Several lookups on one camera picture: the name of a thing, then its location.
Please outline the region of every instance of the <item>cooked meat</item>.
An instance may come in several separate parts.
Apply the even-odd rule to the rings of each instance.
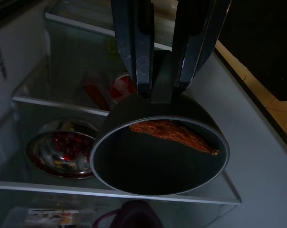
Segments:
[[[201,136],[170,120],[150,120],[135,123],[130,126],[130,130],[160,139],[172,140],[212,155],[219,153],[218,150],[211,148]]]

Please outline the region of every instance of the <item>metal bowl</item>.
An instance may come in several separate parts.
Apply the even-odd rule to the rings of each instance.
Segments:
[[[73,145],[73,137],[81,137],[89,144],[93,143],[98,128],[81,119],[54,120],[42,126],[38,136],[33,138],[26,149],[29,160],[40,170],[66,179],[86,179],[94,177],[90,163],[82,151],[67,159],[65,150],[59,150],[54,135],[69,134],[67,143]]]

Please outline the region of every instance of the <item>stainless steel bowl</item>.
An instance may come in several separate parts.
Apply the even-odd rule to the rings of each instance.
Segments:
[[[56,134],[70,134],[72,137],[79,136],[87,142],[93,143],[98,128],[81,119],[54,120],[42,126],[38,135],[33,138],[26,150],[29,160],[40,170],[66,179],[85,179],[94,177],[90,163],[82,151],[76,153],[72,159],[67,159],[65,151],[58,150],[54,142]]]

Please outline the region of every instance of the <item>frying pan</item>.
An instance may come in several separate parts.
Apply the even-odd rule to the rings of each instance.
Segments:
[[[198,103],[181,92],[211,54],[210,45],[214,47],[221,28],[218,22],[223,23],[230,1],[221,1],[226,7],[221,4],[220,8],[217,1],[211,1],[214,4],[206,7],[203,25],[198,23],[194,31],[181,23],[186,22],[185,15],[192,17],[193,13],[181,10],[192,6],[193,1],[180,1],[172,52],[152,51],[153,14],[149,10],[153,10],[153,5],[142,6],[140,2],[143,1],[112,0],[118,51],[138,93],[121,101],[109,113],[96,137],[90,165],[100,181],[116,190],[138,195],[178,194],[208,183],[229,161],[228,143],[216,123]],[[215,7],[220,16],[211,19],[210,12],[218,12]],[[126,16],[130,13],[126,9],[132,11],[131,17]],[[150,17],[137,20],[143,11]],[[148,120],[171,120],[184,125],[218,149],[219,154],[212,156],[129,129],[134,123]]]

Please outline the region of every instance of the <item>tile floor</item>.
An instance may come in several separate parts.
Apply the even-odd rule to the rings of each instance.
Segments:
[[[215,47],[287,133],[287,101],[277,100],[219,41]]]

